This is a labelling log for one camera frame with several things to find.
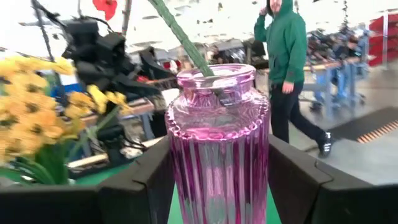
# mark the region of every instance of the vase rim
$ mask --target vase rim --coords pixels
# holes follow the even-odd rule
[[[204,77],[198,68],[182,71],[177,74],[177,81],[183,88],[216,88],[215,86],[201,85],[221,79],[234,79],[236,83],[244,83],[254,79],[256,69],[252,65],[230,63],[209,65],[214,76]]]

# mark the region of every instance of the vase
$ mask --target vase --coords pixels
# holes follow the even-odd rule
[[[183,222],[266,222],[270,104],[250,65],[177,75],[182,93],[165,119]]]

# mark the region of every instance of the red object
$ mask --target red object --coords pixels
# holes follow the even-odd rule
[[[145,83],[145,82],[148,82],[149,81],[149,79],[147,78],[147,77],[143,77],[143,76],[138,76],[138,78],[137,78],[137,82],[143,82],[143,83]]]
[[[390,51],[387,53],[387,60],[391,61],[395,58],[398,58],[398,51]],[[378,57],[374,58],[373,60],[369,61],[369,66],[377,66],[377,65],[381,65],[383,63],[383,56],[382,55],[378,55]]]
[[[118,7],[117,0],[93,0],[93,4],[98,11],[105,13],[105,20],[109,21],[116,13]]]
[[[387,49],[388,50],[393,50],[393,49],[398,50],[398,38],[387,40]],[[379,42],[378,44],[372,45],[369,49],[369,55],[379,55],[379,54],[382,54],[382,52],[383,52],[383,42],[382,41]]]
[[[383,33],[384,18],[381,16],[371,22],[369,25],[370,30]],[[398,14],[389,14],[388,16],[389,27],[394,27],[398,23]]]
[[[180,69],[181,68],[181,62],[179,60],[175,60],[174,62],[177,65],[177,68]]]
[[[170,69],[171,66],[172,66],[172,65],[170,64],[170,62],[164,62],[164,63],[163,63],[163,67],[166,68],[166,69]]]
[[[181,69],[181,62],[179,60],[174,60],[175,64],[177,65],[177,69]],[[170,62],[164,62],[163,63],[163,67],[166,69],[170,69],[171,68],[171,63]]]

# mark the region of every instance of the green stem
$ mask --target green stem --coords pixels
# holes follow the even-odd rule
[[[21,172],[22,175],[30,177],[36,180],[38,183],[47,184],[50,182],[50,180],[48,180],[46,177],[38,173],[38,170],[32,167],[31,165],[23,164],[21,162],[16,162],[16,161],[11,161],[10,165],[15,167],[15,169]]]
[[[183,45],[185,51],[192,59],[193,63],[199,68],[203,76],[210,77],[214,76],[213,71],[208,67],[208,64],[204,57],[199,53],[195,45],[190,41],[188,35],[179,26],[174,16],[170,13],[167,6],[164,4],[163,0],[148,0],[153,7],[156,9],[157,13],[163,18],[166,24],[170,27],[176,38]]]
[[[55,181],[54,181],[53,177],[51,176],[51,174],[42,165],[40,165],[39,163],[37,163],[33,160],[27,159],[25,157],[20,157],[19,160],[21,163],[33,167],[36,174],[41,174],[42,177],[44,177],[47,180],[46,184],[55,184]]]
[[[115,116],[118,115],[119,113],[119,109],[120,106],[115,107],[109,114],[107,114],[104,119],[98,123],[97,126],[94,127],[94,132],[97,132],[98,130],[100,130],[101,128],[103,128],[112,118],[114,118]],[[81,148],[81,146],[83,145],[84,142],[86,142],[88,140],[89,136],[88,134],[83,134],[80,137],[80,140],[75,144],[75,146],[73,147],[73,149],[70,151],[69,156],[68,156],[68,160],[66,161],[66,163],[68,161],[70,161],[70,159],[79,151],[79,149]]]

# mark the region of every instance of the flower leaf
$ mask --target flower leaf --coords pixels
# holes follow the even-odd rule
[[[120,109],[120,107],[116,106],[109,114],[107,114],[104,117],[104,119],[101,122],[98,123],[97,126],[93,127],[95,132],[97,132],[98,130],[103,128],[108,122],[110,122],[112,120],[112,118],[117,116],[119,114],[119,109]],[[75,144],[73,149],[69,152],[69,156],[65,162],[69,162],[73,158],[73,156],[75,156],[75,154],[79,151],[79,149],[81,148],[83,143],[87,142],[88,139],[89,139],[89,135],[87,133],[82,134],[80,137],[80,140]]]
[[[35,155],[35,161],[51,176],[53,184],[67,184],[68,171],[64,163],[63,147],[59,144],[44,145]]]
[[[19,170],[10,168],[0,167],[0,176],[6,177],[14,182],[18,182],[23,185],[32,185],[31,182],[25,180],[22,176],[23,173]]]
[[[39,163],[25,157],[18,157],[17,161],[30,166],[34,170],[35,174],[39,174],[40,176],[45,178],[45,183],[43,184],[55,184],[55,181],[49,174],[49,172]]]
[[[17,161],[11,161],[9,163],[15,168],[15,170],[18,170],[21,175],[30,177],[34,179],[37,183],[46,184],[48,182],[48,180],[46,180],[46,177],[44,177],[40,172],[37,172],[36,168],[31,165]]]

